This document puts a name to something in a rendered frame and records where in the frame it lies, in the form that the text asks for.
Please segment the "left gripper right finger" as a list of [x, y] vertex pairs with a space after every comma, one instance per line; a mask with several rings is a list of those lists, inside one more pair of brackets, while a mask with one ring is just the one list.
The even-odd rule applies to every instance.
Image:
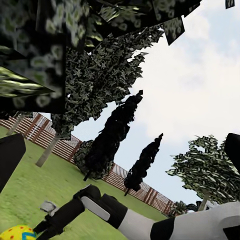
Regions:
[[226, 137], [224, 151], [240, 173], [240, 135], [229, 133]]

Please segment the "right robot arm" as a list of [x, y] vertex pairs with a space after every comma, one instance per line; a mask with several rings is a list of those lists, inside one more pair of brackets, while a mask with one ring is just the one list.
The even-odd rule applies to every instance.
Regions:
[[59, 207], [50, 200], [40, 205], [49, 212], [34, 229], [36, 240], [50, 240], [64, 232], [86, 209], [119, 230], [127, 240], [240, 240], [240, 201], [227, 202], [203, 211], [188, 212], [155, 222], [129, 209], [115, 196], [101, 193], [92, 184], [75, 193]]

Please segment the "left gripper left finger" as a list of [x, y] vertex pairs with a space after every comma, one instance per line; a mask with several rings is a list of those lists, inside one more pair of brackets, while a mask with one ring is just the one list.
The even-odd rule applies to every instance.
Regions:
[[0, 193], [26, 152], [24, 139], [21, 133], [0, 138]]

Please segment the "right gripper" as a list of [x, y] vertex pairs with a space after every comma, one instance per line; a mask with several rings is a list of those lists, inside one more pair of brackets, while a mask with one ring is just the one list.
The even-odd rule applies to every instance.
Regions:
[[47, 214], [46, 221], [41, 223], [34, 229], [39, 235], [36, 240], [50, 240], [58, 233], [59, 235], [64, 232], [66, 225], [69, 225], [75, 219], [75, 211], [71, 208], [71, 204], [63, 205], [59, 208], [54, 216]]

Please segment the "easter egg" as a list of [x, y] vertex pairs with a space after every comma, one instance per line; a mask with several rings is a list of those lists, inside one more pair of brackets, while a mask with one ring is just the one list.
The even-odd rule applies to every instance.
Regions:
[[11, 227], [0, 234], [0, 240], [36, 240], [39, 235], [27, 225]]

